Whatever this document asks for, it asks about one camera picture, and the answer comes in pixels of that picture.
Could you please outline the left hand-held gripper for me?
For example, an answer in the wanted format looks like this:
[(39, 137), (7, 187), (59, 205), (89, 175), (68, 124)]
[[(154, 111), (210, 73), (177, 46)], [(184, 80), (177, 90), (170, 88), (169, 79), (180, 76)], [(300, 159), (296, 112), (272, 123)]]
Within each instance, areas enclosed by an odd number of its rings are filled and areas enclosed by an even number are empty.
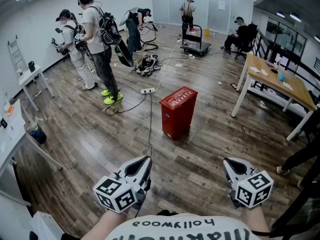
[(122, 213), (139, 210), (151, 186), (152, 158), (140, 156), (124, 163), (117, 172), (103, 176), (93, 187), (98, 202), (105, 208)]

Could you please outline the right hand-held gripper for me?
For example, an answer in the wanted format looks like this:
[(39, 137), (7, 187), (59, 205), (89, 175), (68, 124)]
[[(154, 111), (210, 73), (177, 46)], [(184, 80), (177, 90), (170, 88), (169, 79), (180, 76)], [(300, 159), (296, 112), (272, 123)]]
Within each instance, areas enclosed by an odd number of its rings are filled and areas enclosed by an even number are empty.
[(254, 208), (270, 197), (274, 181), (265, 170), (256, 172), (251, 163), (235, 157), (225, 158), (223, 169), (231, 183), (229, 197), (235, 208)]

